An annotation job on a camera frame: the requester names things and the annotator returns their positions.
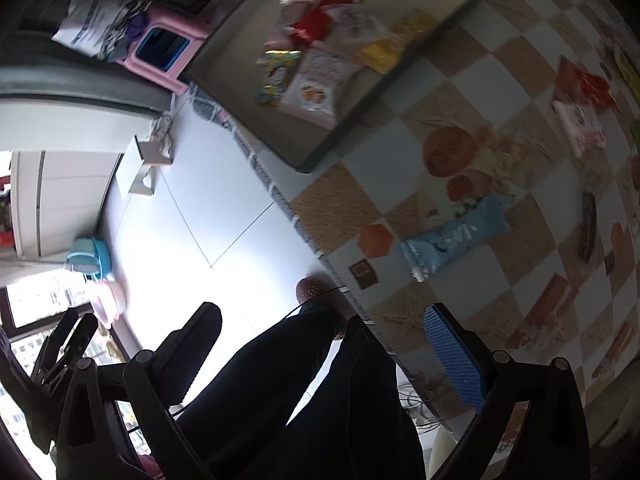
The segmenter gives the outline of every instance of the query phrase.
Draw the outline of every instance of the black pants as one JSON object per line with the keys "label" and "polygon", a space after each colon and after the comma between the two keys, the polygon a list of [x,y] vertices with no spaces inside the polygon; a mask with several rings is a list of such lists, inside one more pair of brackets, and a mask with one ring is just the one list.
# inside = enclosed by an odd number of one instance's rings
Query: black pants
{"label": "black pants", "polygon": [[217,480],[424,480],[395,364],[352,318],[329,374],[287,425],[324,362],[338,314],[322,301],[247,343],[179,417]]}

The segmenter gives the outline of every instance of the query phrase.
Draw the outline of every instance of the shoe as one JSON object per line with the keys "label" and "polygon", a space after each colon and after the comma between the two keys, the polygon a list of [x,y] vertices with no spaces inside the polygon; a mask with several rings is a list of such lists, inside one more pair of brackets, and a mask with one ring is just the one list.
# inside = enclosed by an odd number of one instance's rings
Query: shoe
{"label": "shoe", "polygon": [[340,316],[340,326],[338,327],[337,335],[334,337],[334,340],[339,341],[344,337],[344,333],[347,330],[347,321],[352,316],[355,316],[355,311],[341,292],[338,290],[330,292],[330,290],[323,282],[313,276],[309,276],[300,280],[296,285],[296,299],[298,304],[304,304],[307,301],[318,298],[333,307]]}

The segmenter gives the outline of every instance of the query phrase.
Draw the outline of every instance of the screw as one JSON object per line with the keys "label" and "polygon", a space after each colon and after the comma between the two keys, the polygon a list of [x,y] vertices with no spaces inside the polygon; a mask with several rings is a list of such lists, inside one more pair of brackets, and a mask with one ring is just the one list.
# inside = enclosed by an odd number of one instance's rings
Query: screw
{"label": "screw", "polygon": [[151,350],[141,350],[136,354],[136,361],[139,363],[148,363],[151,361],[153,354]]}
{"label": "screw", "polygon": [[563,372],[569,369],[569,361],[562,357],[556,357],[554,359],[554,364],[556,365],[556,368],[562,370]]}
{"label": "screw", "polygon": [[88,357],[83,357],[78,361],[76,365],[79,370],[86,370],[91,365],[91,359]]}
{"label": "screw", "polygon": [[494,352],[494,361],[500,363],[501,365],[505,365],[509,361],[511,361],[511,356],[504,350],[498,350]]}

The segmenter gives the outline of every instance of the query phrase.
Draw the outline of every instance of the pink stool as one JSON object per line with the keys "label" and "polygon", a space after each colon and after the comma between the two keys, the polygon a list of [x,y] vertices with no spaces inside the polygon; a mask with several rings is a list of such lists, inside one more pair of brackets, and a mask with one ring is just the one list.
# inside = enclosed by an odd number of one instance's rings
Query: pink stool
{"label": "pink stool", "polygon": [[182,95],[189,86],[178,76],[211,31],[162,7],[151,5],[146,13],[149,25],[145,33],[131,44],[127,58],[118,63]]}

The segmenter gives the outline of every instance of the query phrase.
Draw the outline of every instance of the blue wrapper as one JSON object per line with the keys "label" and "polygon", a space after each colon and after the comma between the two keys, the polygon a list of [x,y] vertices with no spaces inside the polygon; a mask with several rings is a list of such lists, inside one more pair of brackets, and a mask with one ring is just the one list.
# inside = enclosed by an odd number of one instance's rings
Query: blue wrapper
{"label": "blue wrapper", "polygon": [[471,247],[508,230],[502,205],[497,196],[490,194],[462,218],[436,231],[409,238],[400,248],[415,279],[423,282]]}

